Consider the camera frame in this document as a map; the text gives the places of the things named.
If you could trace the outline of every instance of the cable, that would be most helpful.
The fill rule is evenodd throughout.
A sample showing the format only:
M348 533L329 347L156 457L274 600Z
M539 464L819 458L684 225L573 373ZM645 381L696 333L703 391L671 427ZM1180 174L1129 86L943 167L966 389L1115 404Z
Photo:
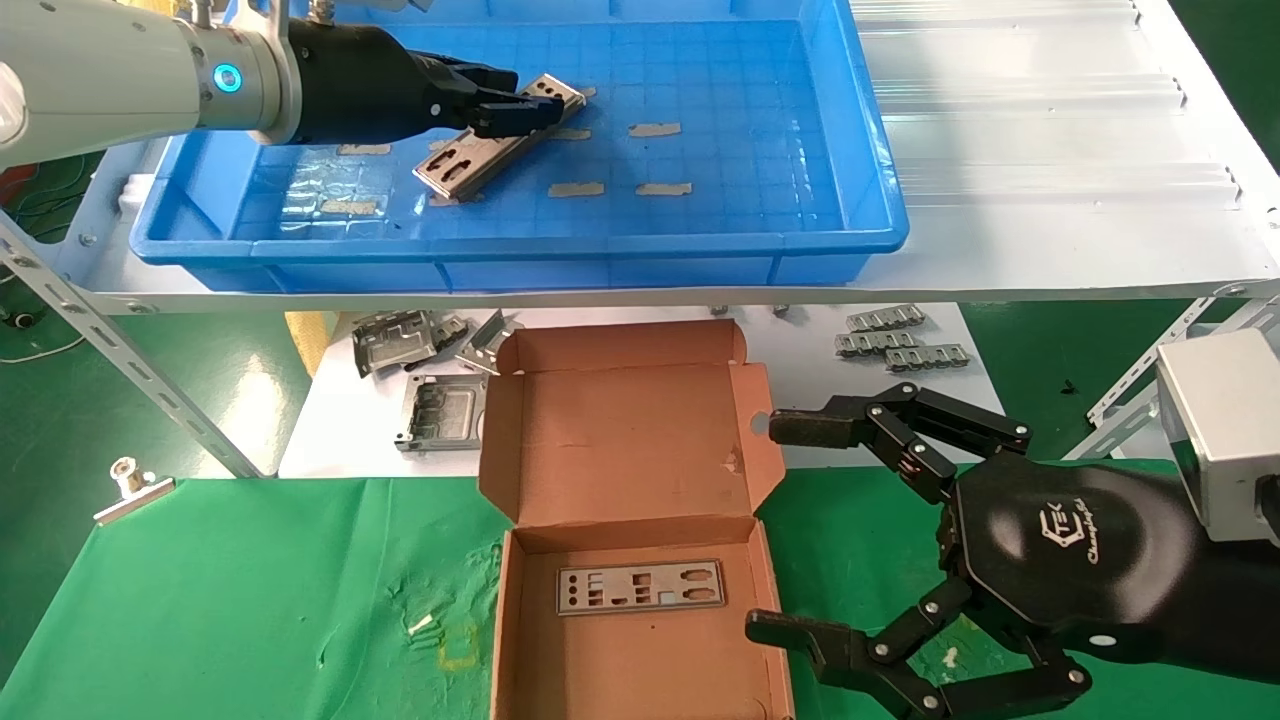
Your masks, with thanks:
M68 195L67 197L51 197L49 200L41 200L40 202L36 202L37 206L38 205L46 205L49 202L56 202L56 205L54 205L52 208L42 209L42 210L36 210L35 208L32 208L31 210L23 210L20 213L14 213L13 217L14 217L14 219L18 219L18 218L27 218L27 217L32 217L32 215L36 217L36 218L40 218L42 215L51 215L51 214L61 210L63 208L70 205L72 202L77 202L77 201L83 200L83 199L84 199L84 193L83 192L78 192L76 195Z
M60 225L54 225L54 227L49 228L47 231L33 232L33 233L31 233L31 237L35 238L35 237L40 237L40 236L44 236L44 234L49 234L51 232L65 231L69 227L72 227L70 223L63 223Z
M40 197L41 195L49 195L51 192L63 192L64 190L70 190L70 188L76 187L77 184L79 184L81 181L84 179L84 170L88 169L88 161L86 160L86 156L81 155L79 160L81 160L81 168L79 168L79 172L76 174L76 179L73 179L72 182L69 182L69 183L67 183L67 184L64 184L61 187L55 187L55 188L50 188L50 190L41 190L38 192L32 192L27 197L22 199L22 202L18 204L18 206L14 209L14 213L20 215L22 214L22 209L27 206L27 202L31 202L32 197Z
M35 355L28 355L26 357L14 357L14 359L0 357L0 365L22 365L23 363L31 363L32 360L40 360L41 357L49 357L51 355L58 355L59 352L67 352L68 350L76 347L77 345L79 345L82 342L84 342L84 338L83 337L78 337L74 341L72 341L72 342L69 342L69 343L67 343L67 345L64 345L61 347L58 347L58 348L54 348L54 350L46 350L45 352L37 352Z

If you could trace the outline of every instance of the box flap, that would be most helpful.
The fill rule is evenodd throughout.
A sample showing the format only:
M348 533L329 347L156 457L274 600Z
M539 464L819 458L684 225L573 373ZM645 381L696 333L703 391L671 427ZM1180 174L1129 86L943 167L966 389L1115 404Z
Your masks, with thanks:
M772 407L745 355L732 320L517 331L489 384L480 492L522 528L750 516L783 465L751 432Z
M782 448L769 439L769 414L773 411L769 375L764 365L746 364L730 368L730 382L737 409L737 432L742 439L746 492L751 512L755 512L787 473Z
M746 340L733 320L525 328L502 343L497 360L504 375L744 361Z

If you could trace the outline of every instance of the logo on robotic hand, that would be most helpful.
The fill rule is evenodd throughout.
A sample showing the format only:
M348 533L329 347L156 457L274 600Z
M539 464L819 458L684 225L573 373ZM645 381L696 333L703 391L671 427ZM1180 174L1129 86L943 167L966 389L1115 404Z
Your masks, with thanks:
M1085 537L1089 538L1089 562L1098 564L1098 527L1093 523L1093 512L1083 500L1075 500L1075 509L1070 515L1062 509L1061 502L1046 502L1046 510L1041 510L1041 534L1057 543L1060 547L1071 547Z

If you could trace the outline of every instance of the cardboard box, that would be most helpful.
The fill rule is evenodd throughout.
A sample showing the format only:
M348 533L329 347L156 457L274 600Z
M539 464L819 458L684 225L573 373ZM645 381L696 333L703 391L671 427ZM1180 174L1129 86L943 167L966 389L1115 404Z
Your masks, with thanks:
M754 511L782 480L764 365L732 320L517 331L489 384L480 492L507 533L493 720L783 720ZM721 607L559 616L562 568L718 560Z

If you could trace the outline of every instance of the robotic hand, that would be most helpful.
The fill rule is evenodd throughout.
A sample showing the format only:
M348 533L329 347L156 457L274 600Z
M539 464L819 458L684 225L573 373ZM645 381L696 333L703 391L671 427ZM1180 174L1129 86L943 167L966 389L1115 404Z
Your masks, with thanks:
M563 114L562 100L516 95L511 70L406 50L378 27L291 19L285 1L242 0L228 26L105 0L6 3L0 168L197 128L376 145L436 127L525 136Z
M957 480L916 433L986 460ZM1280 548L1211 542L1176 479L1033 462L1030 434L910 383L836 396L818 411L776 411L776 442L867 446L920 498L942 503L946 579L876 634L754 610L748 638L806 653L819 683L868 693L901 719L1064 707L1092 684L1066 650L1280 684ZM919 676L908 659L961 612L1032 667L941 687Z

